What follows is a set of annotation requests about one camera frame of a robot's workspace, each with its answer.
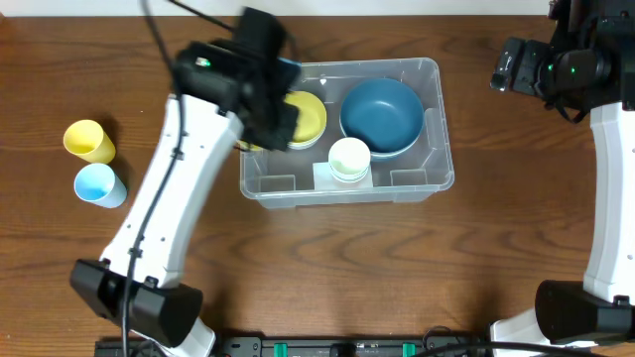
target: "wooden tabletop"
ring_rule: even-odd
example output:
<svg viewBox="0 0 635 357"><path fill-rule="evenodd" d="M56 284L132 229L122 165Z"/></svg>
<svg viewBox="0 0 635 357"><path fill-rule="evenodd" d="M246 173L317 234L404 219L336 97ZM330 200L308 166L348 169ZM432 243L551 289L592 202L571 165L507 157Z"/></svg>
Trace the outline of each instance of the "wooden tabletop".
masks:
<svg viewBox="0 0 635 357"><path fill-rule="evenodd" d="M442 74L456 180L418 204L269 211L238 188L238 154L216 180L190 243L185 283L215 329L267 335L422 335L482 331L533 306L542 280L582 279L591 247L595 154L538 99L489 89L504 41L547 41L537 17L284 18L303 61L429 57ZM162 18L172 52L225 36ZM5 19L0 24L0 355L91 356L119 329L68 285L98 258L157 144L169 79L136 18ZM118 151L130 198L81 202L86 162L62 145L90 118ZM635 349L618 347L611 355Z"/></svg>

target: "gray plastic container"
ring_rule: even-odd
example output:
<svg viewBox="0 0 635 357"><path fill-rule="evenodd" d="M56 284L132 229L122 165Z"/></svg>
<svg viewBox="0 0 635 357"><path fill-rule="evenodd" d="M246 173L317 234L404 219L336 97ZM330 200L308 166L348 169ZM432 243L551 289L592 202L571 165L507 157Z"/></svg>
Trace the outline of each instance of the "gray plastic container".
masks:
<svg viewBox="0 0 635 357"><path fill-rule="evenodd" d="M371 163L373 187L316 190L313 163L327 162L328 150L343 137L339 111L346 93L360 81L387 77L408 84L426 109L426 125L406 153ZM393 201L420 202L454 183L439 67L431 59L381 59L305 63L294 90L315 94L327 123L317 143L305 150L240 155L240 190L264 207Z"/></svg>

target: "white backdrop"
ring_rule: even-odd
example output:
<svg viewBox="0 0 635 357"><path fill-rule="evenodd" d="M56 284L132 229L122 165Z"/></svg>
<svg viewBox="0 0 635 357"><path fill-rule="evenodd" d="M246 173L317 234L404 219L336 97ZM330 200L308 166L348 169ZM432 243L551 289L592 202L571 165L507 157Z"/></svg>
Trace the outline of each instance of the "white backdrop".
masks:
<svg viewBox="0 0 635 357"><path fill-rule="evenodd" d="M209 15L251 6L275 15L546 15L548 0L182 0ZM155 15L186 15L153 0ZM5 16L138 16L137 0L0 0Z"/></svg>

